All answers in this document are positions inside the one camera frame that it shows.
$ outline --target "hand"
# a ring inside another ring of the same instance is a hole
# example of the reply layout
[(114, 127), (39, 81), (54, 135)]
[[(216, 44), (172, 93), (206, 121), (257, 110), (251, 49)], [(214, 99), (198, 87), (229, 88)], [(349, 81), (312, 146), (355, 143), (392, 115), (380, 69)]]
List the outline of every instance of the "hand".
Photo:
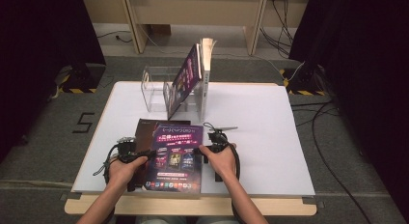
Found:
[(207, 156), (211, 167), (222, 179), (228, 175), (235, 175), (235, 159), (230, 147), (226, 147), (222, 152), (217, 154), (203, 145), (199, 146), (199, 149)]
[(132, 179), (133, 174), (139, 166), (147, 162), (146, 156), (141, 156), (130, 163), (122, 163), (115, 160), (109, 167), (109, 183), (120, 187), (126, 187), (127, 183)]

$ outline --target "acrylic brochure holder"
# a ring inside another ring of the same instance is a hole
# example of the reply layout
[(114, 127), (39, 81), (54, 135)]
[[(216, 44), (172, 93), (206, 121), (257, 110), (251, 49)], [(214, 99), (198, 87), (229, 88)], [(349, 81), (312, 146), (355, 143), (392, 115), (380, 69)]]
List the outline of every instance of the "acrylic brochure holder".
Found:
[[(145, 67), (142, 74), (141, 91), (149, 112), (169, 112), (168, 107), (172, 102), (170, 98), (172, 83), (179, 70), (178, 67)], [(202, 107), (197, 102), (201, 100), (201, 96), (199, 93), (195, 94), (193, 90), (177, 109), (172, 119), (192, 117), (201, 122), (203, 120)]]

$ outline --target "black wire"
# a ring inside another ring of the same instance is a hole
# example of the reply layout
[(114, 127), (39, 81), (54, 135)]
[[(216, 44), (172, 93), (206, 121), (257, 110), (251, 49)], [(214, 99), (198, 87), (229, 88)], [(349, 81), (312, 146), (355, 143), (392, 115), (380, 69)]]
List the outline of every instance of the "black wire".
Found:
[(315, 120), (316, 117), (319, 116), (321, 110), (328, 105), (330, 102), (324, 103), (319, 109), (318, 111), (315, 113), (314, 117), (313, 117), (313, 123), (312, 123), (312, 131), (313, 131), (313, 139), (314, 139), (314, 143), (316, 146), (316, 149), (319, 153), (319, 156), (322, 159), (322, 162), (325, 164), (325, 166), (327, 167), (328, 171), (331, 173), (331, 175), (334, 177), (334, 179), (338, 182), (338, 184), (343, 188), (343, 190), (348, 194), (348, 196), (351, 198), (351, 200), (355, 203), (355, 205), (358, 207), (358, 209), (360, 210), (361, 214), (364, 216), (365, 220), (370, 224), (370, 220), (367, 216), (367, 214), (365, 213), (365, 211), (362, 209), (362, 207), (359, 205), (359, 203), (356, 201), (356, 199), (352, 196), (352, 194), (349, 192), (349, 190), (346, 188), (345, 185), (343, 185), (343, 183), (341, 182), (341, 180), (337, 177), (337, 175), (335, 174), (335, 172), (331, 169), (331, 167), (329, 166), (327, 160), (325, 159), (325, 157), (323, 156), (321, 149), (318, 146), (318, 142), (316, 140), (316, 136), (315, 136)]
[[(331, 115), (331, 116), (340, 116), (340, 114), (333, 114), (333, 113), (330, 113), (329, 111), (331, 111), (331, 110), (335, 110), (335, 109), (337, 109), (337, 107), (333, 107), (333, 108), (331, 108), (331, 109), (328, 109), (328, 110), (325, 110), (325, 111), (321, 111), (321, 114), (325, 114), (325, 115)], [(294, 109), (294, 110), (292, 110), (292, 111), (313, 111), (313, 112), (317, 112), (317, 110), (313, 110), (313, 109)]]
[[(277, 50), (279, 51), (280, 56), (282, 56), (283, 58), (287, 58), (287, 57), (285, 57), (285, 56), (283, 56), (281, 54), (283, 52), (286, 56), (289, 55), (289, 53), (280, 46), (280, 40), (275, 41), (273, 38), (268, 36), (268, 34), (265, 32), (265, 30), (263, 28), (260, 28), (260, 30), (261, 30), (262, 34), (264, 35), (264, 37), (267, 39), (268, 43), (270, 43), (271, 45), (273, 45), (274, 47), (277, 48)], [(281, 43), (281, 45), (285, 45), (285, 46), (290, 47), (290, 45), (286, 44), (286, 43)]]
[[(319, 115), (317, 115), (317, 117), (318, 117), (318, 116), (321, 116), (321, 115), (325, 115), (325, 114), (336, 116), (336, 115), (334, 115), (334, 114), (327, 113), (327, 111), (330, 111), (330, 110), (333, 110), (333, 109), (336, 109), (336, 108), (331, 108), (331, 109), (329, 109), (329, 110), (322, 111), (322, 112), (319, 113)], [(304, 123), (298, 124), (298, 125), (296, 125), (296, 126), (302, 126), (302, 125), (305, 125), (305, 124), (310, 123), (310, 122), (312, 122), (312, 121), (313, 121), (313, 119), (310, 119), (310, 120), (308, 120), (308, 121), (306, 121), (306, 122), (304, 122)]]
[(289, 33), (288, 28), (286, 27), (286, 24), (283, 22), (283, 20), (282, 20), (282, 18), (281, 18), (281, 16), (280, 16), (280, 13), (279, 13), (279, 11), (277, 10), (276, 4), (274, 3), (275, 0), (272, 0), (272, 1), (273, 1), (273, 8), (274, 8), (274, 10), (276, 11), (276, 14), (277, 14), (277, 16), (279, 17), (280, 22), (281, 22), (281, 24), (282, 24), (282, 26), (283, 26), (282, 32), (284, 32), (284, 33), (286, 34), (286, 36), (287, 36), (289, 39), (292, 40), (292, 36), (291, 36), (291, 34)]
[(106, 37), (108, 35), (112, 35), (112, 34), (116, 34), (116, 33), (130, 33), (130, 31), (115, 31), (115, 32), (107, 33), (107, 34), (104, 34), (104, 35), (101, 35), (101, 36), (96, 36), (96, 37), (97, 38), (103, 38), (103, 37)]
[(120, 36), (115, 36), (115, 38), (117, 38), (117, 40), (118, 41), (121, 41), (121, 42), (132, 42), (132, 39), (131, 40), (129, 40), (129, 41), (125, 41), (125, 40), (123, 40), (122, 38), (120, 38)]
[(313, 102), (313, 103), (292, 104), (292, 105), (291, 105), (291, 107), (292, 107), (292, 106), (323, 105), (323, 104), (326, 104), (326, 103), (331, 103), (331, 102), (332, 102), (332, 100), (329, 100), (329, 101), (324, 101), (324, 102)]
[[(214, 132), (218, 133), (218, 130), (211, 124), (208, 122), (204, 123), (204, 126), (209, 127), (210, 129), (212, 129)], [(235, 162), (235, 176), (237, 177), (238, 180), (240, 180), (240, 157), (238, 156), (237, 150), (235, 149), (234, 145), (229, 143), (229, 141), (225, 140), (226, 146), (229, 146), (232, 150), (232, 154), (234, 156), (234, 162)], [(237, 220), (238, 223), (245, 223), (243, 221), (243, 219), (241, 219), (240, 215), (238, 214), (237, 210), (235, 209), (234, 203), (232, 202), (232, 213), (235, 217), (235, 219)]]

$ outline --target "cable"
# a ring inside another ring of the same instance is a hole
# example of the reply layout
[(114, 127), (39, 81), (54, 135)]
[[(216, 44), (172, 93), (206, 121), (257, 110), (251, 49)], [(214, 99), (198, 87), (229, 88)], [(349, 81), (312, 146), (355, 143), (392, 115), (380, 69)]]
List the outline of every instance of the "cable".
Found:
[(107, 34), (104, 34), (104, 35), (101, 35), (101, 36), (96, 36), (96, 37), (97, 38), (103, 38), (103, 37), (106, 37), (108, 35), (112, 35), (112, 34), (116, 34), (116, 33), (130, 33), (130, 31), (115, 31), (115, 32), (107, 33)]
[[(283, 22), (279, 11), (277, 10), (276, 4), (274, 3), (275, 0), (272, 0), (273, 2), (273, 8), (276, 11), (277, 16), (280, 19), (280, 22), (282, 23), (282, 33), (284, 32), (286, 34), (286, 36), (288, 37), (288, 39), (292, 42), (292, 35), (289, 33), (288, 28), (286, 26), (286, 23)], [(285, 19), (286, 19), (286, 10), (287, 10), (287, 5), (288, 5), (288, 0), (285, 0)]]
[(316, 149), (319, 153), (319, 156), (322, 159), (322, 162), (325, 164), (325, 166), (327, 167), (328, 171), (331, 173), (331, 175), (334, 177), (334, 179), (338, 182), (338, 184), (343, 188), (343, 190), (348, 194), (348, 196), (351, 198), (351, 200), (355, 203), (355, 205), (358, 207), (358, 209), (360, 210), (361, 214), (364, 216), (365, 220), (370, 224), (370, 220), (367, 216), (367, 214), (365, 213), (365, 211), (362, 209), (362, 207), (359, 205), (359, 203), (356, 201), (356, 199), (352, 196), (352, 194), (349, 192), (349, 190), (346, 188), (345, 185), (343, 185), (343, 183), (341, 182), (341, 180), (337, 177), (337, 175), (335, 174), (335, 172), (331, 169), (331, 167), (329, 166), (327, 160), (325, 159), (325, 157), (323, 156), (321, 149), (319, 148), (318, 142), (316, 140), (316, 136), (315, 136), (315, 120), (316, 117), (319, 116), (321, 110), (328, 105), (331, 102), (326, 102), (324, 103), (319, 109), (318, 111), (315, 113), (314, 117), (313, 117), (313, 123), (312, 123), (312, 131), (313, 131), (313, 139), (314, 139), (314, 144), (316, 146)]
[[(238, 156), (237, 150), (235, 149), (234, 145), (229, 143), (229, 141), (221, 134), (221, 132), (219, 132), (219, 130), (215, 128), (211, 123), (205, 122), (204, 126), (209, 127), (211, 130), (213, 130), (218, 135), (218, 138), (224, 142), (225, 147), (229, 146), (231, 148), (232, 154), (234, 156), (234, 162), (235, 162), (235, 176), (237, 177), (238, 180), (240, 180), (240, 157)], [(241, 219), (237, 210), (235, 209), (233, 202), (232, 202), (232, 213), (238, 223), (245, 223), (243, 219)]]
[[(267, 42), (277, 48), (277, 50), (278, 50), (280, 56), (287, 59), (287, 58), (288, 58), (287, 56), (289, 55), (289, 53), (288, 53), (288, 51), (286, 51), (285, 49), (283, 49), (283, 48), (280, 46), (280, 39), (279, 39), (278, 41), (276, 41), (276, 40), (274, 40), (273, 38), (271, 38), (271, 37), (265, 32), (265, 30), (264, 30), (263, 27), (261, 27), (260, 30), (261, 30), (262, 35), (263, 35), (263, 36), (265, 37), (265, 39), (267, 40)], [(281, 43), (281, 45), (285, 45), (285, 46), (290, 47), (290, 45), (289, 45), (289, 44), (286, 44), (286, 43)]]
[(132, 39), (131, 40), (129, 40), (129, 41), (125, 41), (125, 40), (123, 40), (122, 38), (120, 38), (120, 36), (115, 36), (115, 38), (118, 40), (118, 41), (121, 41), (121, 42), (132, 42)]

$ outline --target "cord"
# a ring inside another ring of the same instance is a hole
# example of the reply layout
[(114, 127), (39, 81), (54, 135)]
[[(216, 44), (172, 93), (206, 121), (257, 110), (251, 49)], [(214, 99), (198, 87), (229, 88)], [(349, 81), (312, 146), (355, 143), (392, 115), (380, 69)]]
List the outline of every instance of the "cord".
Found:
[[(235, 176), (237, 177), (238, 180), (240, 180), (240, 157), (238, 156), (237, 150), (235, 149), (234, 145), (229, 143), (229, 141), (221, 135), (218, 129), (216, 129), (211, 123), (205, 122), (204, 126), (209, 127), (212, 129), (214, 132), (220, 135), (220, 138), (225, 142), (225, 147), (229, 146), (232, 150), (232, 154), (234, 156), (234, 162), (235, 162)], [(232, 213), (237, 220), (238, 223), (245, 223), (243, 219), (241, 219), (240, 215), (238, 214), (237, 210), (235, 209), (234, 204), (232, 203)]]
[(122, 38), (120, 38), (120, 36), (115, 36), (115, 38), (118, 40), (118, 41), (121, 41), (121, 42), (132, 42), (132, 39), (131, 40), (129, 40), (129, 41), (125, 41), (125, 40), (123, 40)]
[(106, 37), (108, 35), (112, 35), (112, 34), (116, 34), (116, 33), (130, 33), (130, 31), (114, 31), (114, 32), (106, 33), (106, 34), (103, 34), (101, 36), (96, 36), (96, 37), (97, 38), (103, 38), (103, 37)]
[(343, 190), (348, 194), (348, 196), (351, 198), (351, 200), (355, 203), (355, 205), (358, 207), (358, 209), (360, 210), (361, 214), (364, 216), (365, 220), (367, 221), (367, 223), (370, 224), (370, 220), (367, 216), (367, 214), (365, 213), (365, 211), (362, 209), (362, 207), (359, 205), (359, 203), (357, 202), (357, 200), (352, 196), (352, 194), (349, 192), (349, 190), (346, 188), (345, 185), (343, 185), (343, 183), (341, 182), (341, 180), (337, 177), (337, 175), (335, 174), (335, 172), (331, 169), (331, 167), (329, 166), (327, 160), (325, 159), (325, 157), (323, 156), (321, 149), (319, 148), (318, 142), (316, 140), (316, 136), (315, 136), (315, 120), (316, 118), (319, 116), (321, 110), (328, 105), (329, 103), (331, 103), (331, 101), (325, 102), (319, 109), (318, 111), (315, 113), (314, 117), (313, 117), (313, 123), (312, 123), (312, 131), (313, 131), (313, 139), (314, 139), (314, 144), (316, 146), (316, 149), (319, 153), (319, 156), (322, 159), (322, 162), (325, 164), (325, 166), (327, 167), (328, 171), (331, 173), (331, 175), (334, 177), (334, 179), (338, 182), (338, 184), (343, 188)]

